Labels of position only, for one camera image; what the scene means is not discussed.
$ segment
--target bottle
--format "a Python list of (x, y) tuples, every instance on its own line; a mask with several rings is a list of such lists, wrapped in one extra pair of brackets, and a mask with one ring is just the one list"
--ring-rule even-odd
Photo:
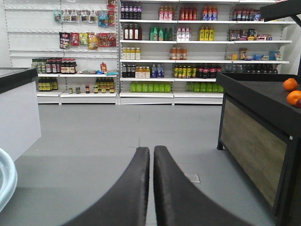
[(140, 50), (140, 48), (136, 48), (136, 60), (141, 60), (141, 50)]
[(214, 41), (214, 29), (212, 27), (209, 30), (209, 41)]
[(202, 15), (202, 20), (207, 20), (208, 18), (208, 11), (207, 11), (207, 6), (203, 8), (203, 15)]
[(157, 71), (156, 65), (153, 64), (152, 67), (151, 67), (151, 77), (152, 78), (156, 78), (157, 77), (157, 73), (158, 73), (158, 71)]
[(161, 27), (160, 27), (160, 29), (159, 29), (158, 40), (159, 40), (159, 41), (164, 41), (163, 28), (161, 28)]
[(209, 41), (209, 29), (208, 29), (208, 27), (205, 28), (204, 41)]
[(201, 27), (201, 30), (199, 32), (199, 40), (204, 41), (205, 40), (205, 29), (204, 27)]
[(198, 13), (198, 10), (196, 8), (193, 8), (193, 10), (192, 10), (192, 20), (197, 20), (197, 13)]
[(182, 60), (187, 60), (187, 49), (183, 49)]
[(168, 41), (172, 41), (173, 40), (173, 29), (169, 28), (168, 31)]
[(154, 32), (153, 32), (153, 41), (158, 41), (158, 31), (157, 31), (157, 27), (154, 27)]
[(124, 7), (124, 5), (121, 5), (121, 8), (120, 8), (120, 19), (125, 19), (126, 18), (126, 9)]
[(164, 8), (164, 19), (163, 20), (168, 20), (168, 7), (165, 6)]
[(173, 7), (170, 6), (169, 10), (168, 10), (168, 18), (167, 18), (167, 20), (173, 20), (173, 18), (174, 18), (174, 11), (173, 11)]
[(163, 8), (163, 6), (160, 6), (160, 8), (159, 8), (158, 17), (159, 17), (159, 20), (164, 20), (164, 8)]
[(208, 8), (207, 20), (212, 20), (212, 8), (211, 7)]
[(135, 48), (131, 48), (130, 50), (130, 55), (131, 55), (131, 60), (136, 60), (136, 52), (135, 52)]

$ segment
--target juice bottle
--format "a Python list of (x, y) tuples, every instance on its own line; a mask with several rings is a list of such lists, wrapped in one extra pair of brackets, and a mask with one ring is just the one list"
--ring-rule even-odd
[(168, 7), (165, 6), (164, 8), (164, 20), (168, 20)]
[(131, 60), (135, 60), (135, 57), (136, 57), (135, 48), (131, 48), (130, 55), (131, 55)]
[(211, 7), (208, 8), (207, 20), (212, 20), (212, 8)]
[(187, 49), (183, 49), (182, 60), (187, 60)]
[(207, 17), (208, 17), (208, 11), (207, 11), (207, 6), (205, 6), (203, 9), (202, 20), (207, 20)]
[(159, 20), (164, 20), (164, 8), (163, 8), (163, 6), (160, 6), (158, 16), (159, 16)]
[(161, 27), (160, 27), (160, 30), (159, 30), (158, 40), (159, 41), (164, 41), (163, 28), (161, 28)]
[(209, 29), (208, 29), (208, 27), (205, 28), (204, 41), (209, 41)]
[(173, 20), (173, 17), (174, 17), (173, 7), (170, 6), (168, 9), (168, 19), (167, 20)]
[(205, 29), (204, 29), (204, 27), (201, 27), (201, 30), (199, 31), (199, 40), (200, 41), (205, 40)]
[(212, 27), (209, 30), (209, 41), (214, 41), (214, 29)]
[(141, 50), (140, 48), (136, 48), (136, 60), (141, 60)]

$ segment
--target plastic bottle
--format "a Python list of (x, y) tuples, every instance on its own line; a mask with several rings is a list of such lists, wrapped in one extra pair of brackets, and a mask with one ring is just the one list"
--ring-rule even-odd
[(140, 48), (136, 48), (136, 60), (141, 60), (141, 50)]
[(204, 41), (209, 41), (209, 29), (208, 29), (208, 27), (205, 28)]
[(152, 67), (151, 67), (151, 77), (152, 78), (156, 78), (157, 77), (157, 73), (158, 73), (158, 71), (157, 71), (156, 65), (153, 64)]
[(209, 30), (209, 41), (214, 41), (214, 29), (212, 27)]
[(152, 34), (153, 41), (158, 41), (158, 31), (157, 27), (154, 27), (154, 32)]
[(199, 31), (199, 40), (200, 41), (205, 40), (205, 29), (204, 29), (204, 27), (201, 27), (201, 30)]
[(165, 6), (164, 8), (164, 20), (168, 20), (168, 7)]
[(158, 16), (159, 16), (159, 20), (164, 20), (164, 7), (163, 6), (160, 6)]
[(164, 41), (164, 32), (163, 32), (163, 28), (161, 28), (161, 27), (159, 29), (158, 40), (159, 41)]

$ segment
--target white bottle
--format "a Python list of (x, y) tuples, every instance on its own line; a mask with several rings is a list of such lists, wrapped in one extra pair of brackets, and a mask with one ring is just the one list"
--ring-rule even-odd
[(180, 27), (178, 28), (178, 31), (177, 31), (177, 41), (181, 41), (181, 28)]
[(182, 28), (181, 31), (181, 41), (185, 41), (185, 28)]

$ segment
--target dark bottle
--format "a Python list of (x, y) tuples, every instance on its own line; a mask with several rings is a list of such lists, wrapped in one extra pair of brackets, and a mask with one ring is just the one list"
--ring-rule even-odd
[(127, 78), (127, 66), (122, 65), (122, 77)]

